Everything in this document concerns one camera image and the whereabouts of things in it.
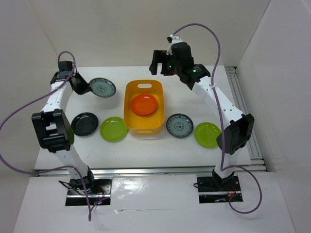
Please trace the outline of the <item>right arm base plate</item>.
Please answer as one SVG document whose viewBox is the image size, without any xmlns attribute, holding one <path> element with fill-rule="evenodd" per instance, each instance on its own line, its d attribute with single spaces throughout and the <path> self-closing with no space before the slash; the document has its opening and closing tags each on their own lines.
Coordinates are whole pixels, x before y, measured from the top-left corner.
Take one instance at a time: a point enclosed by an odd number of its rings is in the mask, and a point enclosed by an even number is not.
<svg viewBox="0 0 311 233">
<path fill-rule="evenodd" d="M 238 176 L 222 187 L 217 187 L 212 177 L 197 177 L 197 182 L 193 184 L 198 190 L 199 203 L 225 203 L 230 198 L 231 202 L 243 202 L 241 186 Z"/>
</svg>

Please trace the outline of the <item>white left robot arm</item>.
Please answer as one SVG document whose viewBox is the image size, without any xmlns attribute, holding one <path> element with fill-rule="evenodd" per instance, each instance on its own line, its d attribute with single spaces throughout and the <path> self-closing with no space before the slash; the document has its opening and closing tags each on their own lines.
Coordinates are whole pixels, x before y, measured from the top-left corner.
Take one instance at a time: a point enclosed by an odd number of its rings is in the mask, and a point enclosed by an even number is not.
<svg viewBox="0 0 311 233">
<path fill-rule="evenodd" d="M 93 173 L 74 148 L 74 132 L 65 115 L 72 87 L 66 78 L 69 71 L 57 72 L 51 80 L 53 94 L 44 108 L 32 114 L 32 123 L 41 148 L 55 155 L 70 174 L 70 185 L 84 193 L 96 188 Z"/>
</svg>

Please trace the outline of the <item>blue floral plate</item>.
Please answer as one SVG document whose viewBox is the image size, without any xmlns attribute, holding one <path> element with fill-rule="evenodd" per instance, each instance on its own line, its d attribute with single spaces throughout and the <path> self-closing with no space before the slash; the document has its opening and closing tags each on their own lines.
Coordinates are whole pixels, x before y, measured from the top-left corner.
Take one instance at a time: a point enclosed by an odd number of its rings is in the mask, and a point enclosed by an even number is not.
<svg viewBox="0 0 311 233">
<path fill-rule="evenodd" d="M 177 113 L 168 117 L 166 129 L 170 135 L 176 138 L 186 138 L 192 134 L 194 124 L 189 116 Z"/>
<path fill-rule="evenodd" d="M 94 78 L 89 82 L 91 92 L 102 98 L 109 98 L 116 93 L 115 85 L 105 78 Z"/>
</svg>

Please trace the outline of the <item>orange plate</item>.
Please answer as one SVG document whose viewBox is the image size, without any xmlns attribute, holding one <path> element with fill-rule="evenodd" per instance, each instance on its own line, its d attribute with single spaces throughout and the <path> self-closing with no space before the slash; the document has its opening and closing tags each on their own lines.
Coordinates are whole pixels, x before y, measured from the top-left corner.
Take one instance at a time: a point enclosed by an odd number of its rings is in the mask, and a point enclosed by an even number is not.
<svg viewBox="0 0 311 233">
<path fill-rule="evenodd" d="M 149 115 L 157 109 L 157 100 L 151 94 L 139 94 L 133 98 L 131 109 L 138 115 Z"/>
</svg>

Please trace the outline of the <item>black plate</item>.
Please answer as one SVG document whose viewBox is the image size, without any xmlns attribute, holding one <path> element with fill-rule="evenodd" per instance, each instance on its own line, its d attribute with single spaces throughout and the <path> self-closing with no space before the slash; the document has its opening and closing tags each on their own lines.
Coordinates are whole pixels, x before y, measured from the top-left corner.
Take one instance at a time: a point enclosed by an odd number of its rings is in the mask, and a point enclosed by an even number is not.
<svg viewBox="0 0 311 233">
<path fill-rule="evenodd" d="M 73 132 L 77 136 L 89 136 L 93 134 L 99 125 L 97 116 L 90 112 L 80 113 L 71 122 Z"/>
</svg>

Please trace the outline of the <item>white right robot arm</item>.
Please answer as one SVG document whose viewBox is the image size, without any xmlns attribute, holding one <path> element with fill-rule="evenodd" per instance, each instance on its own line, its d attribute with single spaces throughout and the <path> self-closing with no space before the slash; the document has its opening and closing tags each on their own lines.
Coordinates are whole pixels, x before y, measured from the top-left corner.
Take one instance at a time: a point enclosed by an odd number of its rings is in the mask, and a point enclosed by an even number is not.
<svg viewBox="0 0 311 233">
<path fill-rule="evenodd" d="M 234 176 L 241 149 L 250 140 L 254 117 L 242 112 L 229 100 L 214 82 L 213 72 L 194 62 L 187 43 L 175 43 L 168 50 L 155 50 L 149 67 L 152 75 L 157 74 L 158 64 L 162 65 L 162 75 L 177 75 L 220 118 L 221 133 L 216 142 L 222 155 L 212 171 L 212 185 L 217 190 L 224 190 Z"/>
</svg>

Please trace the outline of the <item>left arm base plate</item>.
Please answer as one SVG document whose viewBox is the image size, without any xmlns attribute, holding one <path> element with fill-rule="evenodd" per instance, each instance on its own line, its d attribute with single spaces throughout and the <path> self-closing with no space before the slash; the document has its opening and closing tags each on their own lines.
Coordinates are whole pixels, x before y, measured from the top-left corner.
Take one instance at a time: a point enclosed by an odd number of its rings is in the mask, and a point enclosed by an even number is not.
<svg viewBox="0 0 311 233">
<path fill-rule="evenodd" d="M 65 206 L 87 206 L 86 196 L 84 190 L 73 188 L 69 183 L 62 182 L 62 185 L 66 187 L 67 196 Z M 106 206 L 111 203 L 111 189 L 112 179 L 95 179 L 95 187 L 87 190 L 90 205 L 94 204 L 98 206 Z"/>
</svg>

